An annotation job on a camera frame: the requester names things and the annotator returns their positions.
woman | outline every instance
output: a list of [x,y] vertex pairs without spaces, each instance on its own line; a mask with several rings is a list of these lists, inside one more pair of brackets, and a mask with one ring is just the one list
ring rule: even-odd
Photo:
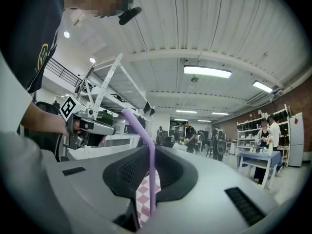
[[[260,148],[269,148],[269,143],[273,141],[273,133],[268,127],[267,120],[265,118],[261,119],[261,129],[259,130],[257,137],[255,139],[256,144]],[[265,174],[265,169],[255,168],[253,178],[258,179],[258,184],[262,184]]]

green object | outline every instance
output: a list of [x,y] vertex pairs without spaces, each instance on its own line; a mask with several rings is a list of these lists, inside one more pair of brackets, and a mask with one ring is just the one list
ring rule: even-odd
[[105,124],[108,124],[110,126],[113,125],[113,121],[114,121],[112,115],[110,115],[110,114],[108,114],[106,112],[103,112],[103,111],[102,112],[98,112],[97,120],[100,121],[100,122],[103,122]]

white ceiling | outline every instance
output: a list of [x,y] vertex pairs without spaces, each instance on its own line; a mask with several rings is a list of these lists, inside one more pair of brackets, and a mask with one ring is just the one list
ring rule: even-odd
[[[59,51],[69,51],[85,71],[89,57],[100,62],[122,52],[124,67],[149,102],[172,117],[217,120],[212,111],[246,109],[261,92],[252,86],[255,80],[283,88],[311,57],[300,24],[281,0],[135,0],[134,6],[142,13],[125,26],[110,17],[85,18],[74,27],[79,12],[65,11]],[[192,84],[185,64],[230,70],[232,76],[196,76],[199,82]]]

white wall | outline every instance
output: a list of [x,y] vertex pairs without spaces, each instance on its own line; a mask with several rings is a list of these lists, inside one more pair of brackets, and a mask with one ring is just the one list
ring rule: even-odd
[[211,134],[211,124],[206,122],[189,121],[189,124],[195,128],[198,132],[199,130],[209,131],[209,136]]
[[151,121],[151,137],[156,142],[157,130],[162,126],[163,131],[169,131],[170,114],[155,113],[152,117],[148,118]]
[[47,90],[45,88],[41,88],[41,89],[37,90],[36,99],[37,99],[37,101],[43,101],[43,102],[52,104],[55,101],[55,96],[56,96],[56,94],[51,92],[50,90]]

metal railing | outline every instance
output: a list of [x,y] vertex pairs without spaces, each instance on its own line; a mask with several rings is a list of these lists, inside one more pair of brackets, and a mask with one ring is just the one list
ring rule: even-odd
[[[46,68],[49,69],[52,73],[57,75],[58,77],[62,78],[69,84],[73,85],[74,87],[77,87],[78,85],[81,84],[82,79],[74,75],[72,72],[70,72],[68,69],[66,69],[62,64],[60,64],[58,61],[55,59],[51,58],[47,65]],[[92,85],[88,84],[90,91],[92,90]],[[83,92],[87,93],[87,88],[86,85],[84,84],[83,87]]]

